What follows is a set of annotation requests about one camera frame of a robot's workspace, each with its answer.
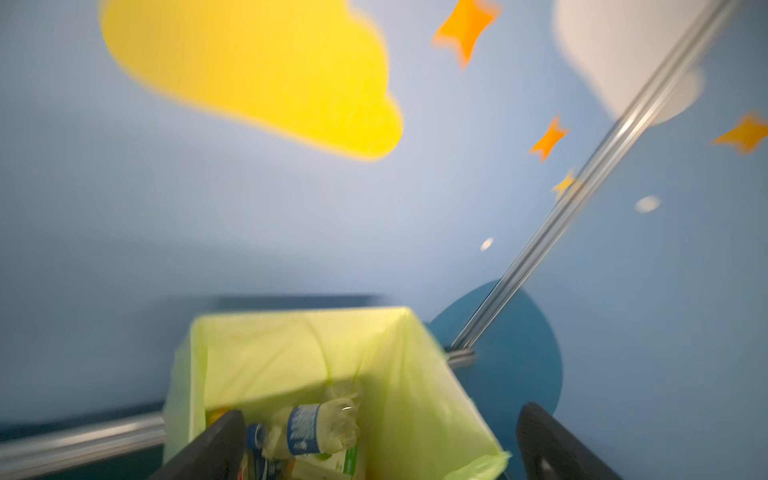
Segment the green label bottle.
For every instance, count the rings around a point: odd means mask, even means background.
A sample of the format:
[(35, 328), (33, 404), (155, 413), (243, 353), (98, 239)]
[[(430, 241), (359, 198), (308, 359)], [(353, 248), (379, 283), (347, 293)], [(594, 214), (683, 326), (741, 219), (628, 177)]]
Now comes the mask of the green label bottle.
[(289, 462), (288, 479), (297, 480), (360, 480), (366, 478), (367, 455), (358, 444), (333, 454), (302, 455)]

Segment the green bin liner bag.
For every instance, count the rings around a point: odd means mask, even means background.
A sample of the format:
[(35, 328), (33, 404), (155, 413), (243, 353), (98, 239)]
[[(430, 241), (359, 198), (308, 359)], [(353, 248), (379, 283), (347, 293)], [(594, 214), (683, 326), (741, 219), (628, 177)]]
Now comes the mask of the green bin liner bag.
[(495, 479), (509, 454), (408, 308), (239, 312), (196, 318), (178, 347), (163, 408), (170, 459), (210, 412), (251, 422), (361, 391), (359, 426), (372, 479)]

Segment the blue label bottle front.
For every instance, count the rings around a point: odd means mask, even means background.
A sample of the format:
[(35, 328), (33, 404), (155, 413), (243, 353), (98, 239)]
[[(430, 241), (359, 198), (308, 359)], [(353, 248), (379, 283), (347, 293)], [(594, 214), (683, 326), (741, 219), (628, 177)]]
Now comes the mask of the blue label bottle front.
[(353, 395), (283, 409), (267, 423), (249, 425), (246, 446), (273, 460), (349, 450), (360, 437), (359, 408)]

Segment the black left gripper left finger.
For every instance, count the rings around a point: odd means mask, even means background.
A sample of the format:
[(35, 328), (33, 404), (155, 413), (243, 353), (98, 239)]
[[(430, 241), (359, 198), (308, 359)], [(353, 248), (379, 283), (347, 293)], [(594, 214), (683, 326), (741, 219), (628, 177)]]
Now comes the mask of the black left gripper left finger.
[(222, 415), (149, 480), (235, 480), (246, 451), (246, 423), (239, 410)]

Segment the aluminium frame rail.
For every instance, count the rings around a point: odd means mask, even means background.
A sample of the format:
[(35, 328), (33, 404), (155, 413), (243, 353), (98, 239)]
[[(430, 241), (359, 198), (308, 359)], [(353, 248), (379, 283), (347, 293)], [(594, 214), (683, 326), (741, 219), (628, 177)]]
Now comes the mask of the aluminium frame rail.
[[(636, 140), (676, 99), (689, 73), (740, 8), (738, 1), (713, 1), (691, 23), (658, 69), (628, 104), (595, 152), (578, 171), (563, 199), (555, 202), (541, 227), (474, 311), (446, 353), (447, 364), (461, 369), (476, 360), (476, 343), (513, 300), (573, 217)], [(1, 476), (30, 479), (134, 458), (145, 450), (170, 448), (169, 425), (160, 412), (142, 411), (69, 429), (46, 429), (1, 445)]]

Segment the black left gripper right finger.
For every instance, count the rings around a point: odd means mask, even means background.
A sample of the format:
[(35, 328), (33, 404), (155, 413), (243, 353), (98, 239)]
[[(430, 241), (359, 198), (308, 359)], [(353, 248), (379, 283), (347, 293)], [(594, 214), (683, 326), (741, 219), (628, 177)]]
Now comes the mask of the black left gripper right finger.
[(527, 479), (622, 479), (536, 403), (529, 402), (522, 407), (516, 438)]

